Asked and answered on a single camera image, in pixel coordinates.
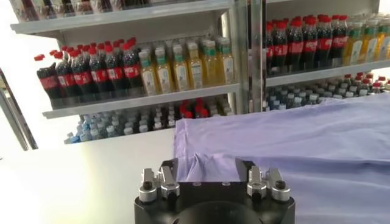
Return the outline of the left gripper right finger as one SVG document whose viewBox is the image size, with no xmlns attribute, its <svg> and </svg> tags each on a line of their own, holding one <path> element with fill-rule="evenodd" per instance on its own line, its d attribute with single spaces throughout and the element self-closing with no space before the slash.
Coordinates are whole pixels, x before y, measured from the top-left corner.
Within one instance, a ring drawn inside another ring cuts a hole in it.
<svg viewBox="0 0 390 224">
<path fill-rule="evenodd" d="M 242 159 L 236 159 L 235 164 L 240 180 L 246 183 L 247 195 L 253 202 L 261 202 L 265 198 L 277 202 L 290 199 L 291 189 L 277 168 L 270 167 L 263 171 L 253 161 Z"/>
</svg>

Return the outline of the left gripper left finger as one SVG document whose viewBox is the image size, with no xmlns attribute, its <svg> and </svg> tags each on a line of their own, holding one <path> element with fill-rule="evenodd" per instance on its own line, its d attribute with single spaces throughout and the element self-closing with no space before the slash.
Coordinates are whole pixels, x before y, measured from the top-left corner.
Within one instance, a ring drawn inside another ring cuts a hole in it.
<svg viewBox="0 0 390 224">
<path fill-rule="evenodd" d="M 157 174 L 151 168 L 142 172 L 138 198 L 142 203 L 157 201 L 158 194 L 168 203 L 176 203 L 180 196 L 180 184 L 176 182 L 178 159 L 163 161 Z"/>
</svg>

